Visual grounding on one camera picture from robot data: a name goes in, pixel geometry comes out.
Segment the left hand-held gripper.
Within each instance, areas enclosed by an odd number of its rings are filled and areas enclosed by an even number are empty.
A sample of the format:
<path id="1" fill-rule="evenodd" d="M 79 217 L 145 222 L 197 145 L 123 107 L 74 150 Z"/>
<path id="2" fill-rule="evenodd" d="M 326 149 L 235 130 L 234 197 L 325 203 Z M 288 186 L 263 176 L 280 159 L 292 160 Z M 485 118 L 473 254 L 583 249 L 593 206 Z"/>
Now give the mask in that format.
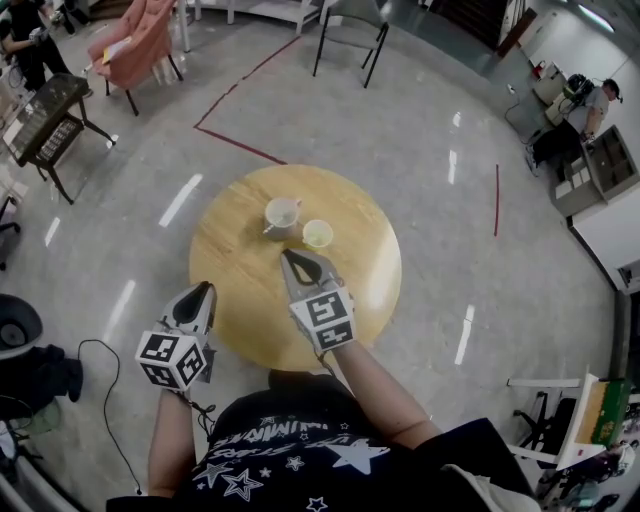
<path id="1" fill-rule="evenodd" d="M 174 297 L 152 330 L 143 332 L 135 360 L 149 381 L 187 392 L 195 382 L 209 383 L 215 351 L 209 345 L 217 306 L 216 287 L 200 282 Z M 177 321 L 194 321 L 182 324 Z"/>

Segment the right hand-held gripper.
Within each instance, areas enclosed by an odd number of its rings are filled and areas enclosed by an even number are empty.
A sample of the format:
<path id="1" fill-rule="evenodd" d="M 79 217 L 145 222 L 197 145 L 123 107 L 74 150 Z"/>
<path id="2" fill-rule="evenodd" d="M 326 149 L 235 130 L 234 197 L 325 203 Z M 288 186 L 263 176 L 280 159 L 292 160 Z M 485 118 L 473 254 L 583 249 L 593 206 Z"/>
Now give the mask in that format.
<path id="1" fill-rule="evenodd" d="M 285 249 L 280 263 L 293 301 L 290 314 L 314 352 L 326 353 L 354 342 L 355 306 L 344 281 L 333 275 L 324 279 L 320 257 L 309 251 Z M 312 286 L 304 298 L 303 286 Z"/>

